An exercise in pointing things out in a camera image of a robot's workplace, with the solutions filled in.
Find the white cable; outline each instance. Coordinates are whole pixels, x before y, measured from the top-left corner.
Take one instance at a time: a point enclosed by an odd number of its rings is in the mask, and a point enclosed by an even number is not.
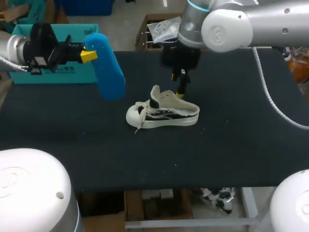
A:
[[[17,64],[14,64],[12,62],[10,62],[9,60],[7,60],[6,58],[0,56],[0,61],[9,65],[10,67],[16,69],[16,70],[19,70],[19,71],[22,71],[22,72],[28,72],[26,70],[26,68],[28,68],[28,66],[21,66],[21,65],[17,65]]]
[[[309,126],[304,126],[304,125],[301,125],[297,122],[294,122],[293,120],[291,120],[287,115],[285,115],[277,106],[276,104],[274,103],[274,101],[272,100],[269,92],[268,92],[268,89],[267,89],[267,86],[266,86],[266,82],[265,82],[265,78],[264,78],[264,74],[263,74],[263,69],[262,69],[262,65],[261,65],[261,61],[260,61],[260,58],[259,58],[259,54],[257,53],[257,50],[255,47],[252,48],[253,50],[253,54],[254,54],[254,57],[255,57],[255,60],[256,60],[256,63],[257,63],[257,68],[259,70],[259,73],[260,73],[260,78],[261,78],[261,81],[262,81],[262,86],[263,86],[263,89],[264,89],[264,92],[266,94],[266,97],[269,101],[269,103],[271,104],[271,106],[275,109],[275,111],[281,116],[283,117],[286,121],[288,121],[289,123],[291,123],[292,125],[300,128],[300,129],[304,129],[304,130],[309,130]]]

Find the floor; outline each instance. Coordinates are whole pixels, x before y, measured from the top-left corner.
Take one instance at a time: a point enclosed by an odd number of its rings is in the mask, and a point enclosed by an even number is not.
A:
[[[259,0],[260,3],[273,0]],[[135,50],[135,39],[140,29],[142,20],[149,13],[180,13],[183,12],[186,0],[167,0],[167,7],[163,0],[136,0],[135,3],[126,3],[125,0],[115,0],[113,13],[104,17],[70,17],[70,23],[97,23],[100,30],[111,43],[114,51]],[[265,202],[273,188],[253,188],[257,201],[258,210],[262,210]],[[222,218],[222,217],[244,217],[244,209],[240,197],[234,200],[233,213],[225,213],[215,209],[213,205],[194,205],[194,218]],[[200,229],[173,229],[179,231],[201,231],[201,232],[247,232],[246,227],[238,228],[200,228]],[[263,232],[272,232],[269,227]]]

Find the shoelace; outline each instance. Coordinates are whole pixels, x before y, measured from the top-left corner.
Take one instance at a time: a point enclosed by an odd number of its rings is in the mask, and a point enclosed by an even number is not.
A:
[[[137,127],[137,130],[135,131],[134,134],[136,134],[136,132],[141,128],[141,126],[143,125],[144,121],[146,120],[146,114],[147,114],[147,110],[148,110],[148,107],[149,107],[149,103],[146,101],[146,102],[136,102],[135,105],[137,107],[143,107],[141,113],[140,113],[140,124],[138,125]]]

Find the white sneaker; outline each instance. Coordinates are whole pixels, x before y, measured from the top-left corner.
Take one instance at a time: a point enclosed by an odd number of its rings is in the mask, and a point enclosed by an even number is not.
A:
[[[198,114],[197,105],[179,99],[171,90],[160,93],[160,87],[154,86],[148,101],[137,102],[128,109],[126,121],[136,127],[136,131],[140,128],[191,126],[197,122]]]

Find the black table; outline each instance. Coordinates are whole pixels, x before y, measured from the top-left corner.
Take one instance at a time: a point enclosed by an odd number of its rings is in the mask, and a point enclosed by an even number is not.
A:
[[[309,108],[281,55],[259,50],[269,92],[291,119]],[[177,88],[159,52],[117,52],[126,98],[105,102],[97,86],[13,85],[0,111],[0,150],[35,148],[59,159],[76,190],[276,186],[309,168],[309,131],[286,122],[263,92],[251,50],[203,53],[185,100],[200,106],[191,127],[140,130],[126,111],[153,85]]]

